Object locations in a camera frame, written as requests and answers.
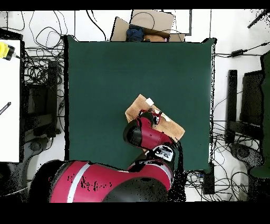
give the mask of electrical cord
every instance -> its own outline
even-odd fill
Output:
[[[0,27],[0,29],[10,29],[10,30],[16,30],[16,31],[23,31],[24,28],[25,28],[25,22],[24,22],[24,17],[23,17],[23,11],[21,11],[21,15],[22,15],[22,18],[23,18],[23,28],[18,30],[18,29],[15,29],[15,28],[10,28],[8,27],[8,16],[7,16],[7,26],[6,27]]]
[[[239,93],[241,93],[241,92],[243,92],[243,91],[240,91],[240,92],[238,92],[237,94],[239,94]],[[226,100],[228,97],[226,97],[224,100]],[[223,102],[224,100],[222,100],[222,101],[220,101],[217,105],[219,105],[221,102]],[[216,107],[217,107],[217,105],[214,107],[214,110],[213,110],[213,112],[215,111],[215,109],[216,109]]]
[[[234,177],[236,174],[238,174],[238,173],[242,173],[242,174],[246,175],[247,177],[249,177],[247,173],[244,173],[244,172],[242,172],[242,171],[238,171],[238,172],[234,173],[234,174],[231,176],[231,178],[230,178],[230,184],[231,184],[231,186],[233,186],[233,177]],[[239,199],[239,198],[236,196],[233,187],[232,187],[232,191],[233,191],[233,194],[234,194],[235,198],[237,199],[237,201],[241,201],[241,199]]]
[[[107,41],[106,35],[104,33],[104,31],[93,21],[93,19],[90,17],[88,10],[86,10],[87,16],[89,17],[89,19],[91,20],[91,22],[103,33],[105,41]]]
[[[153,17],[150,13],[147,13],[147,12],[140,12],[140,13],[135,14],[135,15],[131,18],[130,24],[131,24],[131,21],[133,20],[133,18],[134,18],[135,16],[141,14],[141,13],[148,14],[148,15],[150,15],[150,16],[153,18],[153,27],[151,28],[151,30],[153,30],[153,28],[154,28],[154,26],[155,26],[155,19],[154,19],[154,17]]]
[[[247,51],[250,51],[252,49],[255,49],[255,48],[258,48],[259,46],[266,46],[270,44],[270,42],[266,42],[266,43],[262,43],[258,46],[255,46],[253,48],[250,48],[250,49],[246,49],[246,50],[243,50],[243,49],[240,49],[240,50],[237,50],[237,51],[233,51],[231,54],[227,54],[228,56],[220,56],[219,54],[215,54],[216,56],[218,57],[221,57],[221,58],[234,58],[234,57],[237,57],[237,56],[241,56],[241,55],[250,55],[250,56],[261,56],[259,54],[244,54],[245,52]]]
[[[59,20],[59,17],[56,13],[56,11],[53,11],[57,22],[59,23],[59,29],[60,29],[60,33],[48,26],[43,28],[39,34],[34,37],[34,34],[31,30],[31,21],[33,19],[34,16],[34,12],[32,14],[30,23],[29,23],[29,28],[31,30],[31,34],[33,37],[34,42],[38,45],[38,47],[28,47],[25,48],[25,83],[26,84],[34,84],[34,85],[43,85],[46,86],[47,88],[50,89],[51,92],[55,93],[57,98],[62,98],[64,97],[64,91],[62,89],[57,89],[57,91],[55,92],[55,90],[52,89],[52,84],[50,84],[48,82],[48,75],[49,75],[49,62],[50,61],[55,61],[57,62],[57,70],[56,70],[56,76],[57,76],[57,85],[62,85],[63,84],[63,69],[64,69],[64,55],[63,55],[63,50],[64,50],[64,43],[63,43],[63,39],[62,39],[62,27],[61,27],[61,23]],[[65,28],[66,28],[66,34],[68,33],[68,28],[65,22],[65,17],[64,15],[58,11],[62,17],[63,17],[63,21],[65,24]],[[43,31],[45,31],[46,29],[52,29],[52,31],[50,31],[48,33],[47,39],[46,39],[46,43],[41,44],[37,38],[39,35],[41,35],[41,33]],[[58,43],[55,46],[52,47],[48,47],[47,43],[49,41],[49,37],[51,33],[56,33],[59,35],[60,39],[58,41]],[[36,55],[30,55],[28,52],[32,52],[32,53],[36,53]],[[44,134],[48,128],[52,127],[54,123],[52,122],[50,125],[48,125],[48,127],[44,130],[44,132],[42,134]],[[52,138],[52,142],[51,142],[51,146],[48,148],[50,149],[52,147],[54,138]]]

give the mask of power adapter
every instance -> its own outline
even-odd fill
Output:
[[[237,51],[233,51],[233,52],[228,56],[228,58],[234,58],[234,57],[243,55],[244,52],[247,52],[247,50],[240,49],[240,50],[237,50]]]

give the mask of white stripe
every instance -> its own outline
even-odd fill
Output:
[[[88,169],[88,167],[90,166],[90,164],[86,164],[84,165],[79,172],[77,173],[76,177],[74,178],[71,186],[70,186],[70,191],[69,191],[69,195],[67,196],[67,203],[72,203],[73,199],[74,199],[74,195],[75,195],[75,191],[77,188],[77,185],[80,181],[80,179],[82,178],[82,175],[84,174],[84,172]]]
[[[170,185],[171,185],[171,173],[166,166],[164,166],[164,165],[160,166],[160,165],[151,164],[151,163],[147,163],[146,165],[152,165],[152,166],[156,166],[156,167],[161,168],[166,173],[167,177],[169,178]]]

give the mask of cardboard box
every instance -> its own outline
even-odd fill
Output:
[[[183,42],[185,34],[171,34],[171,28],[175,16],[170,13],[158,12],[155,10],[133,10],[130,22],[115,18],[110,41],[126,41],[129,25],[141,26],[144,28],[144,34],[158,35],[163,38],[169,38],[169,42]]]

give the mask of yellow object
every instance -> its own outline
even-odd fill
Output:
[[[9,47],[6,43],[0,42],[0,58],[5,58],[9,51]]]

